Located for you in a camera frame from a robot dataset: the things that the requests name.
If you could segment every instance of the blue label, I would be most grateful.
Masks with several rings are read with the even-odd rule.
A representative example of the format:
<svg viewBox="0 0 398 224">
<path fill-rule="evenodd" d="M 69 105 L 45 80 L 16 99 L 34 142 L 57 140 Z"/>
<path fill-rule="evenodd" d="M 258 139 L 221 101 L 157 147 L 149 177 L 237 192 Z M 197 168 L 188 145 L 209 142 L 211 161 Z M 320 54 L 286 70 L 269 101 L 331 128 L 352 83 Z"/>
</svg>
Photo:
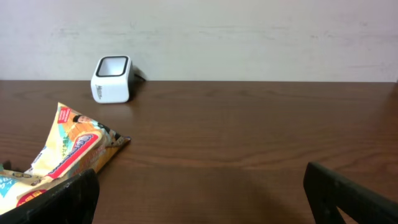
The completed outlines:
<svg viewBox="0 0 398 224">
<path fill-rule="evenodd" d="M 0 175 L 0 194 L 5 197 L 8 190 L 16 183 L 18 180 L 11 177 L 4 177 Z"/>
</svg>

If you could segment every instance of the packaged snack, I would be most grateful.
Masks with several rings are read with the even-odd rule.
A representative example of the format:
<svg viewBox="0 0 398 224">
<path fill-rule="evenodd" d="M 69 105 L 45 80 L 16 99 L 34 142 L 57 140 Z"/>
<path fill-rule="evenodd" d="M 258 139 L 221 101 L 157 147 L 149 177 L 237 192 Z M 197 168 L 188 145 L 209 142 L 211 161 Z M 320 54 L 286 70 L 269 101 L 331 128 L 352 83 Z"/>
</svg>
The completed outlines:
<svg viewBox="0 0 398 224">
<path fill-rule="evenodd" d="M 98 172 L 130 141 L 107 126 L 58 103 L 44 148 L 24 173 L 0 165 L 0 215 L 86 169 Z"/>
</svg>

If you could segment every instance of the white wall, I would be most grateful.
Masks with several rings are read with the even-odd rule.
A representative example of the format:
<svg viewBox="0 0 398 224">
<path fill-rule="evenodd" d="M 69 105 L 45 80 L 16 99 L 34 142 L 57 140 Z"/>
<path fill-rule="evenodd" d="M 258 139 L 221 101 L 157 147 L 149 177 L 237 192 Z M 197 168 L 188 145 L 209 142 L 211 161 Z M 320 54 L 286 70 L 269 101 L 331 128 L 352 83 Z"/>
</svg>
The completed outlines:
<svg viewBox="0 0 398 224">
<path fill-rule="evenodd" d="M 0 79 L 395 82 L 397 0 L 2 0 Z"/>
</svg>

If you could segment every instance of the brown wooden tabletop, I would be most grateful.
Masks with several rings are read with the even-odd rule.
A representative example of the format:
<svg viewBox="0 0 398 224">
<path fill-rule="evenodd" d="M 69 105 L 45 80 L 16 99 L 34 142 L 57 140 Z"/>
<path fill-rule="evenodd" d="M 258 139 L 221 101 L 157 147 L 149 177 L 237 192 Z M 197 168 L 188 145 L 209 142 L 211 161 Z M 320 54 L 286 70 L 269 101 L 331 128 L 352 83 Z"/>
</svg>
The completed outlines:
<svg viewBox="0 0 398 224">
<path fill-rule="evenodd" d="M 147 82 L 101 105 L 87 81 L 0 81 L 0 162 L 26 170 L 57 102 L 132 137 L 99 173 L 93 223 L 314 223 L 317 161 L 398 201 L 395 83 Z"/>
</svg>

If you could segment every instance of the black object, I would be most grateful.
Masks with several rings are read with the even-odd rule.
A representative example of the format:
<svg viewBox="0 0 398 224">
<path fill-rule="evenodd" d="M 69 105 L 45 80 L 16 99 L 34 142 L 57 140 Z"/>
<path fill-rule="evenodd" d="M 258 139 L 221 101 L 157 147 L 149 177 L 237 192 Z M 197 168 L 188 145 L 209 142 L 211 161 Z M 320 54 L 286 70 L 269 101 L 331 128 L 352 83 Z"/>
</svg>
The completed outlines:
<svg viewBox="0 0 398 224">
<path fill-rule="evenodd" d="M 0 223 L 90 224 L 99 194 L 100 186 L 94 170 L 86 170 L 0 215 Z"/>
<path fill-rule="evenodd" d="M 146 79 L 143 77 L 143 73 L 137 69 L 130 69 L 129 79 L 127 81 L 127 85 L 129 87 L 129 100 L 133 100 L 138 92 L 140 91 L 141 87 L 146 82 Z"/>
<path fill-rule="evenodd" d="M 317 224 L 345 223 L 337 207 L 359 224 L 398 223 L 398 204 L 317 163 L 308 163 L 304 189 Z"/>
</svg>

